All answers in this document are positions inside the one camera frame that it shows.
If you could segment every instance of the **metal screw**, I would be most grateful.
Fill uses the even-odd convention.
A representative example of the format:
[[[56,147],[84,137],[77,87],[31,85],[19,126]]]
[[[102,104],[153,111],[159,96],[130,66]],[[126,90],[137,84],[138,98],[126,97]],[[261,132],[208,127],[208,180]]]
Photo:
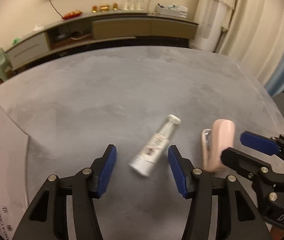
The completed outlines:
[[[263,173],[268,173],[268,172],[269,172],[269,169],[266,168],[266,167],[262,167],[262,168],[261,168],[261,171],[262,171]]]
[[[91,172],[92,172],[92,171],[91,171],[90,168],[85,168],[85,169],[83,169],[83,171],[82,171],[83,174],[90,174]]]
[[[199,169],[199,168],[196,168],[193,170],[193,173],[196,174],[196,175],[200,175],[202,173],[202,170]]]
[[[55,181],[56,178],[57,178],[57,176],[55,176],[55,175],[50,175],[50,176],[48,177],[48,180],[49,180],[49,181]]]
[[[232,182],[236,181],[236,177],[233,175],[228,176],[227,179]]]
[[[269,200],[270,200],[270,201],[275,201],[275,200],[277,200],[277,194],[276,194],[275,192],[271,192],[271,193],[269,194]]]

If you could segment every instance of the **table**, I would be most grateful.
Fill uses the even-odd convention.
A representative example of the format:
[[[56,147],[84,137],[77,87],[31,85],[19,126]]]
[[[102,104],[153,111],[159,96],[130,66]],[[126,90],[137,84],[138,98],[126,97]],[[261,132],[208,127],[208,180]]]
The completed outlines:
[[[239,142],[244,130],[266,137],[284,133],[275,103],[238,62],[211,52],[141,46],[64,57],[1,84],[0,105],[30,135],[29,201],[50,174],[72,176],[108,144],[117,147],[108,190],[94,201],[105,240],[182,237],[190,200],[177,191],[167,151],[148,179],[128,165],[168,114],[181,119],[172,144],[195,167],[202,162],[201,131],[225,118],[236,124],[235,148],[284,173],[282,160]],[[230,169],[218,175],[227,174],[237,175]],[[250,182],[237,177],[256,202]]]

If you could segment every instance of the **red tray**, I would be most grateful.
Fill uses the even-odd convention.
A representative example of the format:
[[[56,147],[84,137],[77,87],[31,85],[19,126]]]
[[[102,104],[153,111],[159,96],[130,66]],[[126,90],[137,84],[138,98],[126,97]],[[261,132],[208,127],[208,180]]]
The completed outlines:
[[[71,19],[71,18],[74,18],[74,17],[78,17],[82,14],[82,12],[80,13],[77,13],[77,14],[74,14],[74,15],[69,15],[67,17],[62,17],[62,20],[68,20],[68,19]]]

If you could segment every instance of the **drawer handle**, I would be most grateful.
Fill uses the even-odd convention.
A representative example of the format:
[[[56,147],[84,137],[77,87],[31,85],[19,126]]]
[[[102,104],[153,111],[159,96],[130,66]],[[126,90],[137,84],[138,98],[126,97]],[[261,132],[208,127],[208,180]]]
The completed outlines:
[[[27,49],[24,49],[23,51],[20,51],[18,54],[15,54],[15,58],[17,58],[18,56],[20,56],[21,54],[23,54],[23,53],[25,53],[25,52],[27,52],[28,50],[30,50],[30,49],[33,49],[33,48],[35,48],[35,47],[37,47],[37,46],[40,46],[40,44],[34,44],[33,46],[31,46],[31,47],[29,47],[29,48],[27,48]]]

